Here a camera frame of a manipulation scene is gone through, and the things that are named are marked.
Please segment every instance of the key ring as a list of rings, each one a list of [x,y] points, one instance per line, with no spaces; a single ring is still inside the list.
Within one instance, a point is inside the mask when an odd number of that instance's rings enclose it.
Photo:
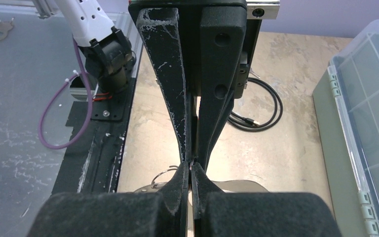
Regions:
[[[167,173],[167,172],[169,172],[169,171],[177,170],[177,169],[178,169],[178,167],[177,167],[176,165],[170,165],[169,168],[170,168],[170,169],[167,169],[167,170],[162,171],[161,173],[159,173],[158,175],[156,175],[156,177],[153,178],[152,183],[151,183],[151,185],[152,185],[152,189],[156,188],[156,186],[158,186],[159,184],[162,184],[162,183],[155,183],[155,180],[156,180],[157,178],[159,178],[159,176],[161,176],[162,174]]]

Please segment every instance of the black cable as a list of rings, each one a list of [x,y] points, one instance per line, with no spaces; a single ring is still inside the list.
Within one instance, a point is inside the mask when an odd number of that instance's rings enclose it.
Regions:
[[[248,77],[248,81],[262,86],[272,96],[272,99],[274,100],[274,113],[272,114],[271,119],[268,120],[268,122],[266,122],[266,123],[259,124],[257,121],[255,121],[251,118],[245,118],[245,117],[242,117],[242,116],[240,116],[234,112],[231,112],[227,121],[231,125],[233,125],[234,127],[238,128],[240,130],[246,131],[246,132],[265,131],[265,130],[273,127],[274,125],[276,125],[282,117],[283,106],[282,106],[281,98],[278,95],[278,93],[270,85],[268,85],[266,82],[264,82],[260,79],[251,78],[251,77]],[[275,119],[275,117],[277,116],[277,113],[278,113],[278,105],[280,108],[279,109],[279,115]]]

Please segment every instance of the clear plastic container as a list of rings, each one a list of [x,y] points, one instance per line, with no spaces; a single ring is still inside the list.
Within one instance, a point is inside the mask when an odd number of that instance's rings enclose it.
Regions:
[[[379,216],[379,20],[332,58],[362,169]]]

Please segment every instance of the purple wall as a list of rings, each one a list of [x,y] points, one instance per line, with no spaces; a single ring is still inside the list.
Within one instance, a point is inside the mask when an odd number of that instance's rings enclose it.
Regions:
[[[128,0],[98,0],[106,12],[126,11]],[[379,19],[379,0],[281,0],[276,20],[264,20],[261,31],[355,37]]]

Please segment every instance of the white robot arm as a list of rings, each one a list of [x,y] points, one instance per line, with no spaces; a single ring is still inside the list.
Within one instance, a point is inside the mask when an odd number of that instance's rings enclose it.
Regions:
[[[102,92],[116,93],[127,85],[125,65],[132,63],[130,41],[103,11],[97,0],[55,0],[65,16],[85,68]]]
[[[73,37],[80,47],[91,46],[90,41],[100,42],[113,32],[113,21],[96,0],[55,0],[65,16]]]

